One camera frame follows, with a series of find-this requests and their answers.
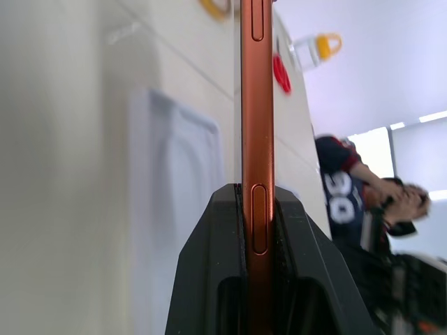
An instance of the smartphone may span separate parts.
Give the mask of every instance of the smartphone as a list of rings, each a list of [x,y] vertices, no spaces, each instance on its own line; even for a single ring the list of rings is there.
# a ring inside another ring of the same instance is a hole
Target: smartphone
[[[240,2],[242,208],[249,334],[272,333],[274,126],[272,0]]]

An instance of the jersey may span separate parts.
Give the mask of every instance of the jersey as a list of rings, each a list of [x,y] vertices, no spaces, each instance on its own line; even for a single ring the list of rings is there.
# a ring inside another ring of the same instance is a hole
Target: jersey
[[[337,138],[316,139],[332,239],[359,246],[365,215],[364,182],[349,174],[361,157]]]

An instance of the power button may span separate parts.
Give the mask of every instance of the power button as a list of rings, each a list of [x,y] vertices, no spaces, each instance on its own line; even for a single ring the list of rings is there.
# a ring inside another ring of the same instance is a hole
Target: power button
[[[264,38],[264,0],[251,0],[251,37],[256,42]]]

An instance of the red object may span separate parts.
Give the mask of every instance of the red object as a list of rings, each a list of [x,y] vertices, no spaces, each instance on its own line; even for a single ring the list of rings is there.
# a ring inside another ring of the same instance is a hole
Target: red object
[[[286,94],[290,94],[292,92],[291,81],[288,79],[287,70],[284,67],[281,56],[279,56],[279,54],[275,54],[273,56],[273,73],[279,86],[282,87]]]

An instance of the yellow cap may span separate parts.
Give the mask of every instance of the yellow cap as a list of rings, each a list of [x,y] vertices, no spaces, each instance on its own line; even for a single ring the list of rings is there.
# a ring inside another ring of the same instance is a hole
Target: yellow cap
[[[333,49],[330,48],[330,40],[337,41],[337,45]],[[336,33],[318,35],[316,37],[316,48],[320,58],[327,61],[342,48],[342,38]]]

